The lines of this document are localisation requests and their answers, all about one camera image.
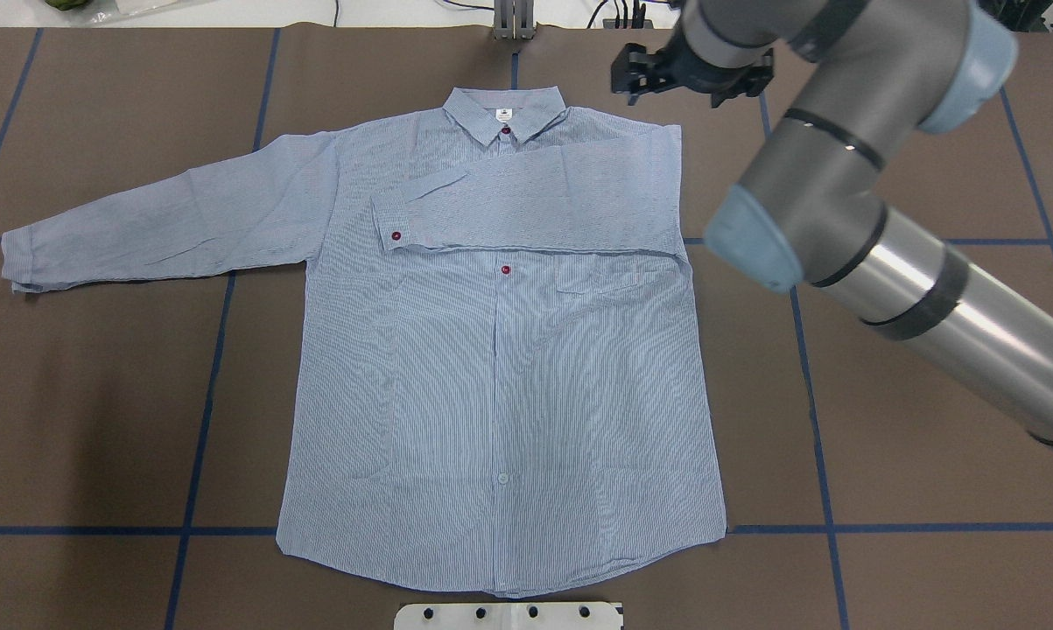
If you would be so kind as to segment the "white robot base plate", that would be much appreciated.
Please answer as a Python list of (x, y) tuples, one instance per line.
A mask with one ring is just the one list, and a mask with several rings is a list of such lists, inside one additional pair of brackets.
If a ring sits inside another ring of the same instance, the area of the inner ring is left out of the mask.
[(602, 601), (404, 605), (394, 629), (623, 629), (621, 603)]

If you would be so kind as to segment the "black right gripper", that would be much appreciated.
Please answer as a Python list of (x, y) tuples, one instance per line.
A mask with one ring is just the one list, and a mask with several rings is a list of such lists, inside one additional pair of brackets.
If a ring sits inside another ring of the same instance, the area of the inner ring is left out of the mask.
[(700, 59), (681, 37), (673, 36), (657, 52), (627, 43), (611, 64), (611, 92), (625, 95), (627, 104), (635, 105), (644, 95), (690, 88), (709, 96), (711, 109), (718, 109), (740, 95), (762, 95), (774, 75), (774, 50), (764, 50), (758, 59), (740, 67), (714, 66)]

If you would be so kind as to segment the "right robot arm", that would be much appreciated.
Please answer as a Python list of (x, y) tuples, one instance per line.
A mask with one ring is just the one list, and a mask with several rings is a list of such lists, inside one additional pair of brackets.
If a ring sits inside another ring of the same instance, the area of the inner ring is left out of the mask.
[(1053, 454), (1053, 318), (879, 194), (916, 133), (963, 125), (1018, 59), (978, 1), (675, 1), (659, 50), (627, 44), (611, 88), (761, 96), (775, 44), (811, 75), (706, 227), (767, 290), (810, 284), (1010, 415)]

